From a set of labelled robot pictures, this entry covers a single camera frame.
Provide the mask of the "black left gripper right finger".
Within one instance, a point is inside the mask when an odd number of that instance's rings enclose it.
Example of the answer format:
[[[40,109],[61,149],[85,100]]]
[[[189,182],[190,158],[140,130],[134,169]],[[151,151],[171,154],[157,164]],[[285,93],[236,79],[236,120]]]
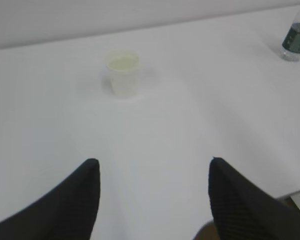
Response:
[[[222,240],[300,240],[300,213],[269,196],[223,158],[209,164],[208,195]]]

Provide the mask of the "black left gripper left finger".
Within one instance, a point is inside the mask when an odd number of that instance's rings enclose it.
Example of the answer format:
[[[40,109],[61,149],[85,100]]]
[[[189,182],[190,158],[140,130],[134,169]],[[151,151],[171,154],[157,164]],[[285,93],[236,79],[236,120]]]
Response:
[[[46,195],[0,222],[0,240],[89,240],[100,203],[100,163],[90,158]]]

